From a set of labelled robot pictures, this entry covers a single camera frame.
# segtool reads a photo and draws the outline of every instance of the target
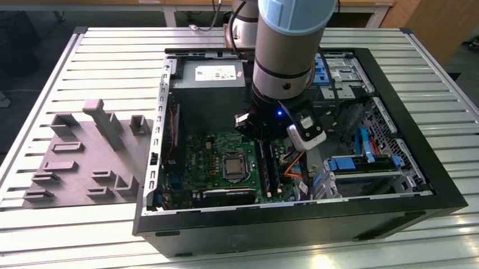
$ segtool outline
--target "motherboard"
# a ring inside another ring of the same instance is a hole
[[[287,148],[281,140],[272,143],[276,162]],[[163,204],[171,209],[196,208],[197,196],[227,204],[293,201],[293,181],[280,174],[280,189],[271,193],[263,182],[256,159],[255,142],[237,132],[192,135],[185,143],[185,167],[168,173]]]

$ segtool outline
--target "white table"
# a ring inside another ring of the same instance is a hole
[[[392,3],[371,7],[341,7],[341,13],[369,13],[371,17],[367,22],[367,28],[379,28],[385,13]],[[223,6],[223,11],[231,11],[231,6]],[[176,11],[211,11],[211,5],[183,5],[183,4],[4,4],[0,3],[0,10],[10,11],[53,11],[60,20],[58,11],[161,11],[167,27],[176,27]]]
[[[479,256],[479,114],[416,41],[396,29],[327,29],[323,47],[367,47],[469,206],[393,236],[360,243],[168,260],[133,237],[135,204],[21,209],[53,132],[53,114],[102,98],[119,119],[155,116],[164,49],[221,47],[223,29],[90,28],[73,34],[0,167],[0,266],[89,268],[476,268]]]

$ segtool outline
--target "black side panel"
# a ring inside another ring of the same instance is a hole
[[[253,251],[301,245],[355,241],[365,231],[388,230],[413,221],[417,216],[400,212],[328,219],[283,221],[255,225],[236,225],[181,230],[173,236],[147,237],[161,254],[177,256]]]

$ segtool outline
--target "floor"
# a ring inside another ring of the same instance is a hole
[[[41,37],[41,43],[34,48],[40,61],[38,70],[26,77],[10,78],[0,71],[0,91],[10,99],[8,109],[0,109],[0,163],[4,159],[17,132],[24,124],[29,110],[48,80],[56,61],[68,43],[76,26],[89,27],[164,27],[164,17],[160,12],[66,12],[65,21],[58,23],[52,12],[29,12],[32,24]],[[212,12],[200,15],[176,13],[179,26],[195,23],[207,26]],[[472,52],[463,46],[444,66],[447,72],[460,72],[459,87],[471,100],[479,105],[479,52]]]

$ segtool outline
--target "robotic arm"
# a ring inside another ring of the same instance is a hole
[[[287,132],[299,151],[325,140],[303,92],[333,9],[335,0],[259,0],[253,106],[236,116],[236,129],[261,140]]]

